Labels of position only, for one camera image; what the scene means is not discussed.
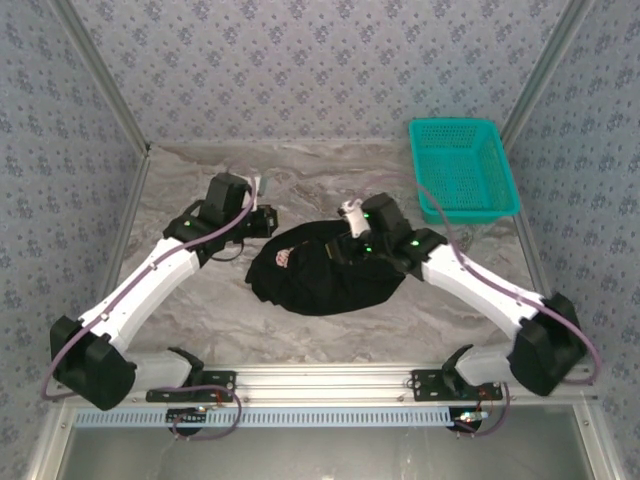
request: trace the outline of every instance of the gray marble table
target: gray marble table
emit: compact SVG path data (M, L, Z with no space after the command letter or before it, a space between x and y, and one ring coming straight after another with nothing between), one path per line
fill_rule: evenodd
M413 172L409 147L396 144L154 147L150 160L121 280L150 253L169 220L202 198L211 177L228 167L269 179L261 203L278 209L277 233L337 218L339 205L376 175ZM392 194L415 228L424 226L412 185L388 180L374 188L371 193ZM512 219L456 232L473 260L531 288ZM132 350L180 346L208 364L439 362L461 345L506 338L454 296L413 278L386 303L342 315L304 317L262 303L244 277L264 243L248 240L239 259L209 262L184 282L142 326Z

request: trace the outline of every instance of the black cloth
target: black cloth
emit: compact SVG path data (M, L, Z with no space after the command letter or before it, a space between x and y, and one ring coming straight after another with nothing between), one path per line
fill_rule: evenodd
M272 238L251 263L245 282L263 302L270 301L301 315L333 315L385 302L404 280L389 263L367 259L339 265L325 244L349 234L342 221L311 222ZM276 262L289 253L286 266Z

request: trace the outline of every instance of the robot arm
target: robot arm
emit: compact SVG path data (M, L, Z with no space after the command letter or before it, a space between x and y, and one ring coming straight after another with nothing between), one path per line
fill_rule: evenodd
M537 395L549 395L585 355L583 343L566 327L525 305L523 299L544 304L579 328L576 312L560 294L545 299L513 285L464 257L464 263L493 283L513 292L503 295L478 280L459 262L446 238L428 229L413 230L387 194L365 202L345 202L339 213L349 222L351 238L327 244L338 262L357 262L368 256L389 261L402 273L440 287L493 321L510 341L501 345L459 349L443 365L447 386L503 382L514 378Z
M52 359L83 327L102 317L62 359L54 378L98 408L108 410L130 392L180 387L194 367L186 352L130 354L129 345L142 324L183 281L196 273L228 242L268 238L278 227L277 212L254 201L251 213L225 234L190 248L193 240L219 230L251 201L246 180L228 173L216 175L204 200L173 219L144 262L102 302L78 320L60 318L51 328ZM151 269L145 276L144 270ZM105 311L115 299L115 307Z

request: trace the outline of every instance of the teal basket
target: teal basket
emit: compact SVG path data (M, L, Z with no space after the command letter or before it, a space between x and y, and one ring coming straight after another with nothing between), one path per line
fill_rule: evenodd
M491 223L520 211L520 198L500 134L489 120L425 118L409 124L418 183L442 206L451 223ZM441 224L419 192L427 223Z

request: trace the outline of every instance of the wall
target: wall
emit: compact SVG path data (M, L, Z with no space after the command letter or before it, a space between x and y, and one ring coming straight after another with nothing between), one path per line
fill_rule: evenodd
M604 408L640 478L640 6L598 0L511 154L545 272L605 361Z
M75 0L148 140L502 125L566 0Z
M0 478L17 479L48 328L96 299L138 160L46 1L0 18Z

